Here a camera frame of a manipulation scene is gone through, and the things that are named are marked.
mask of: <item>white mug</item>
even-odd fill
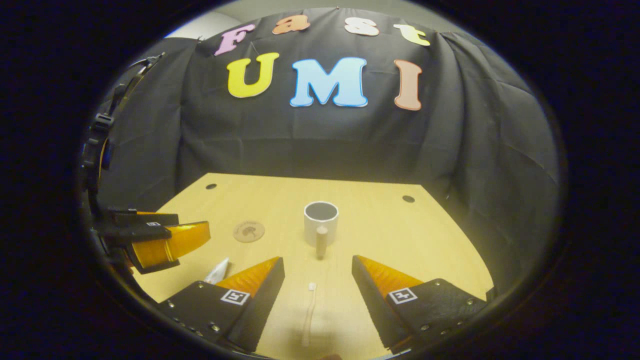
[[[326,201],[314,201],[305,206],[305,240],[316,248],[319,258],[335,241],[338,227],[338,207]]]

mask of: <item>round wooden coaster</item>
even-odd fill
[[[264,226],[255,221],[241,222],[234,229],[234,237],[241,243],[250,243],[264,235]]]

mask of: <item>wooden table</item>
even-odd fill
[[[213,189],[209,184],[217,184]],[[415,202],[406,202],[409,195]],[[340,211],[335,242],[323,260],[303,236],[303,209],[324,200]],[[147,275],[140,286],[161,302],[204,280],[229,257],[233,275],[274,256],[284,259],[285,279],[256,353],[278,359],[370,359],[390,354],[374,327],[351,275],[351,258],[362,255],[421,281],[443,278],[486,299],[493,287],[474,246],[420,185],[206,174],[159,212],[177,213],[181,223],[208,220],[211,240],[180,258],[180,266]],[[237,224],[260,222],[264,236],[253,243],[233,237]],[[310,346],[300,345],[312,292],[317,284]]]

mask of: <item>black fabric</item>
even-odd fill
[[[278,20],[296,14],[311,26],[272,34]],[[381,33],[348,33],[347,17],[371,19]],[[165,39],[145,53],[168,54],[116,120],[104,202],[157,209],[207,172],[418,183],[468,235],[499,293],[542,254],[559,211],[556,141],[532,90],[489,47],[409,23],[426,33],[431,45],[423,47],[393,27],[406,21],[364,10],[300,10],[248,24],[255,30],[219,56],[212,54],[221,35]],[[245,82],[254,83],[255,58],[272,52],[280,57],[271,86],[255,97],[231,96],[227,65],[251,59]],[[367,60],[367,106],[289,105],[294,62],[316,59],[329,72],[347,56]],[[394,104],[395,59],[422,68],[420,111]]]

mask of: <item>foam letter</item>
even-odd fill
[[[260,63],[260,77],[254,84],[244,83],[244,71],[251,59],[240,59],[227,65],[229,70],[229,93],[235,97],[251,97],[263,93],[273,77],[273,62],[280,57],[278,53],[266,53],[258,56],[256,60]]]
[[[420,30],[417,30],[416,28],[414,28],[411,25],[399,25],[399,24],[395,24],[394,28],[396,29],[400,29],[400,32],[402,33],[402,36],[409,40],[410,42],[413,42],[415,44],[418,45],[424,45],[424,46],[429,46],[431,45],[430,42],[428,42],[427,40],[424,40],[423,36],[426,36],[425,33],[423,33]]]
[[[311,26],[307,19],[308,17],[306,15],[293,15],[280,19],[280,21],[276,22],[277,26],[273,29],[272,33],[279,35],[290,31],[304,30]]]
[[[362,19],[359,17],[348,17],[344,20],[346,25],[344,26],[348,32],[360,35],[369,35],[374,37],[380,34],[380,30],[375,28],[376,23],[369,19]]]
[[[321,104],[329,101],[333,89],[338,87],[338,95],[333,98],[337,106],[367,105],[367,98],[362,95],[362,68],[367,60],[362,58],[342,58],[327,75],[317,60],[306,59],[293,63],[298,71],[296,96],[289,101],[291,106],[310,106],[314,98],[309,96],[309,87],[316,93]]]
[[[255,29],[255,25],[249,24],[243,26],[242,28],[233,29],[222,34],[222,42],[220,43],[220,48],[213,55],[218,56],[235,49],[235,43],[242,41],[246,33],[248,31],[253,31],[253,29]]]
[[[418,100],[418,75],[422,69],[406,60],[394,60],[400,69],[400,94],[395,99],[396,106],[401,109],[418,111],[422,108]]]

